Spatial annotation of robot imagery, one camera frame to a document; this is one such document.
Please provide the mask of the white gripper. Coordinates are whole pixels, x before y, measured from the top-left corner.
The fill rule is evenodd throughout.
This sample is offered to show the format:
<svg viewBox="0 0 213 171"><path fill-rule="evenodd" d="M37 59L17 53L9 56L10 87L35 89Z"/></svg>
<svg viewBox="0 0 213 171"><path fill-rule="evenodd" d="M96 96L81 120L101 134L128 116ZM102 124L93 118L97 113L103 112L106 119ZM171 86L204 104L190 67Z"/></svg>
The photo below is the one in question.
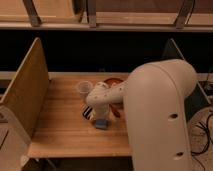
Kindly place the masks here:
<svg viewBox="0 0 213 171"><path fill-rule="evenodd" d="M107 120L109 117L110 108L108 105L100 105L94 107L94 119L105 119Z"/></svg>

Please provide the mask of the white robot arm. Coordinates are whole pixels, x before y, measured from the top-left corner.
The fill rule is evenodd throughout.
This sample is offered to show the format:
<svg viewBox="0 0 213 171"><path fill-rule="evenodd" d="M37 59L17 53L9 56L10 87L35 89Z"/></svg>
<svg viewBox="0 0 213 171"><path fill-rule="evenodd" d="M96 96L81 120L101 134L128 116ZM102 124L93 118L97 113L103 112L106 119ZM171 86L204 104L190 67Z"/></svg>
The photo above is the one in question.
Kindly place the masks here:
<svg viewBox="0 0 213 171"><path fill-rule="evenodd" d="M123 104L134 171L192 171L184 100L196 84L184 60L151 62L112 88L95 86L86 103L98 114Z"/></svg>

